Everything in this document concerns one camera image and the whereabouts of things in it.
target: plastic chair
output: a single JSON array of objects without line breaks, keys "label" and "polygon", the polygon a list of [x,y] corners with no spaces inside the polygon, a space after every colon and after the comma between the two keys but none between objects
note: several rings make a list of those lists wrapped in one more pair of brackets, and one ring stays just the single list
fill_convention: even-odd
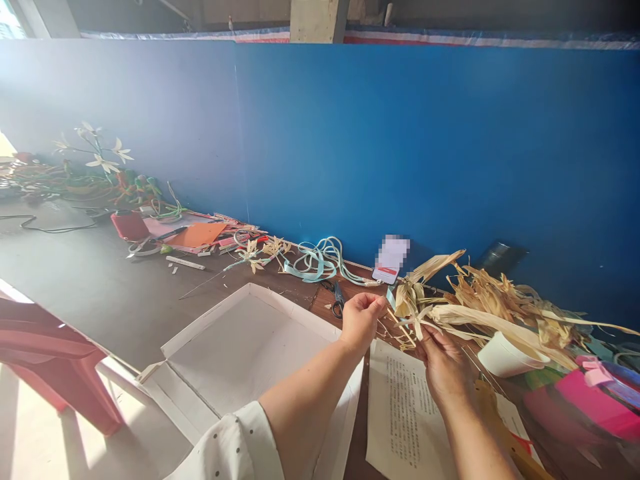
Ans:
[{"label": "plastic chair", "polygon": [[[70,406],[105,436],[114,434],[124,420],[95,370],[106,354],[37,305],[0,300],[0,362],[56,410]],[[35,321],[6,319],[31,313]]]}]

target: table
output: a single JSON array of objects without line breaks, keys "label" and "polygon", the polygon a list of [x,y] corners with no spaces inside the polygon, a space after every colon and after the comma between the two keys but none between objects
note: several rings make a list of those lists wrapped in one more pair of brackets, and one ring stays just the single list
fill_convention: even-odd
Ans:
[{"label": "table", "polygon": [[[350,282],[341,281],[340,288],[342,289],[345,298],[349,299],[352,296],[360,293],[361,291],[372,291],[372,289],[366,289],[364,287],[358,287]],[[386,287],[379,287],[373,289],[374,293],[378,295],[386,294]],[[333,325],[340,327],[341,321],[336,319],[332,312],[325,308],[334,301],[333,294],[326,289],[320,288],[313,300],[311,311],[323,318],[324,320],[332,323]],[[400,335],[399,329],[394,327],[395,322],[386,315],[381,319],[381,322],[392,332],[393,335]],[[382,339],[398,348],[399,343],[390,339],[389,336],[385,336],[386,331],[383,326],[378,325],[376,337]],[[517,380],[512,379],[495,379],[487,372],[476,354],[479,350],[478,346],[473,342],[462,342],[461,346],[465,348],[474,362],[472,367],[475,371],[482,370],[483,374],[489,378],[490,382],[495,384],[495,387],[499,391],[504,391],[505,396],[514,402],[518,407],[520,416],[524,422],[525,428],[531,440],[540,456],[547,472],[554,478],[561,479],[576,479],[576,480],[611,480],[611,479],[637,479],[638,474],[633,468],[626,462],[624,457],[618,452],[617,448],[612,446],[600,447],[596,450],[597,459],[600,462],[602,469],[596,467],[590,461],[588,461],[578,450],[568,445],[565,445],[552,436],[550,436],[545,430],[543,430],[533,418],[528,414],[526,408],[522,403],[522,397],[526,393],[527,388],[518,383]],[[412,351],[405,352],[408,355],[415,356]],[[351,445],[349,447],[349,456],[347,458],[347,465],[345,468],[345,479],[358,479],[358,480],[385,480],[385,477],[373,468],[365,460],[367,454],[367,413],[369,410],[369,354],[365,356],[365,363],[362,372],[362,384],[360,390],[360,398],[358,401],[358,412],[355,417],[355,424],[353,426],[353,436],[351,438]]]},{"label": "table", "polygon": [[[20,201],[0,204],[0,216],[28,214],[38,216],[32,226],[86,225],[83,214],[64,202],[46,202],[38,207],[29,207]],[[24,230],[19,226],[22,221],[24,219],[0,219],[0,279],[136,371],[164,360],[160,347],[166,341],[248,282],[270,288],[341,327],[341,322],[325,308],[333,302],[333,294],[316,284],[278,274],[276,262],[257,275],[253,275],[246,265],[239,265],[200,287],[190,297],[178,300],[235,260],[218,254],[190,258],[205,265],[207,270],[180,266],[172,275],[168,262],[158,255],[126,259],[127,244],[117,236],[108,218],[95,228],[62,234]],[[352,271],[359,275],[370,274],[364,269],[353,268]],[[341,288],[346,298],[365,290],[344,280]],[[386,289],[378,287],[367,291],[384,295]],[[383,322],[388,330],[394,332],[390,319]],[[384,328],[380,327],[379,336],[384,333]],[[393,339],[383,339],[398,346]],[[510,400],[519,405],[523,389],[511,381],[501,381],[500,385]],[[345,470],[345,479],[348,480],[383,479],[365,461],[368,392],[367,356]],[[617,451],[602,449],[598,452],[603,466],[600,470],[575,449],[550,438],[527,418],[521,405],[519,407],[538,453],[547,470],[556,478],[637,478]]]},{"label": "table", "polygon": [[[30,226],[87,225],[66,202],[29,207],[0,203],[2,215],[36,215]],[[164,360],[160,347],[248,282],[268,287],[308,309],[317,286],[278,275],[277,262],[252,274],[238,265],[178,300],[234,263],[230,255],[190,257],[200,271],[178,265],[175,275],[159,255],[126,259],[128,244],[109,218],[96,228],[50,234],[24,230],[25,219],[0,219],[0,279],[108,350],[134,371]]]}]

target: blue board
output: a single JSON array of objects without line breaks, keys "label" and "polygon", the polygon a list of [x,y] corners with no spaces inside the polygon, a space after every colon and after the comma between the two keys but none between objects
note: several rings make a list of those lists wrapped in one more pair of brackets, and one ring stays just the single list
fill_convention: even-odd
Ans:
[{"label": "blue board", "polygon": [[0,129],[47,154],[80,120],[183,202],[411,265],[496,238],[567,309],[637,326],[640,54],[206,41],[0,43]]}]

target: white sleeve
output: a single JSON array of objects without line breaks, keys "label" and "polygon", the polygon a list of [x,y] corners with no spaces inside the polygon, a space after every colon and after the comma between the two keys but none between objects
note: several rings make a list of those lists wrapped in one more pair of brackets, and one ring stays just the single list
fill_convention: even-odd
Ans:
[{"label": "white sleeve", "polygon": [[280,456],[260,403],[225,415],[165,480],[284,480]]}]

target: white cup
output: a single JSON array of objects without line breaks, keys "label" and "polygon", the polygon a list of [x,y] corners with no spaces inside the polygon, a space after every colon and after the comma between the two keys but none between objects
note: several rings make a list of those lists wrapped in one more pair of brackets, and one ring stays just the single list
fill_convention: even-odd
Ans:
[{"label": "white cup", "polygon": [[478,359],[487,370],[500,378],[543,369],[551,362],[546,355],[518,341],[507,340],[500,331],[480,350]]}]

